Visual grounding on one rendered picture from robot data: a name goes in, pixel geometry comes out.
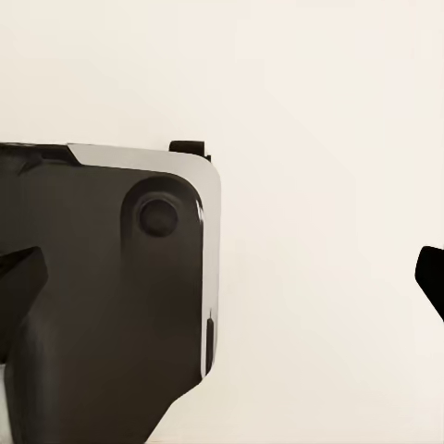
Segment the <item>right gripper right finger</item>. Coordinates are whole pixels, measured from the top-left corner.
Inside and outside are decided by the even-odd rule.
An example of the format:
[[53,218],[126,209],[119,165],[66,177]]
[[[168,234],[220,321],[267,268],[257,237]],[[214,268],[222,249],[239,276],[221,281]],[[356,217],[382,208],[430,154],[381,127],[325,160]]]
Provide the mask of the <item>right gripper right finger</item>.
[[416,263],[414,277],[444,321],[444,250],[424,246]]

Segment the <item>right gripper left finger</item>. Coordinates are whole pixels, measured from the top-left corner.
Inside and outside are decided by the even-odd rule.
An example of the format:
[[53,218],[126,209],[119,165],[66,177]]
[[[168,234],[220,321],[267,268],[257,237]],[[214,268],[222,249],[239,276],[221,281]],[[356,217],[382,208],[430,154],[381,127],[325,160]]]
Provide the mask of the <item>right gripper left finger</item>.
[[0,357],[47,281],[40,246],[0,256]]

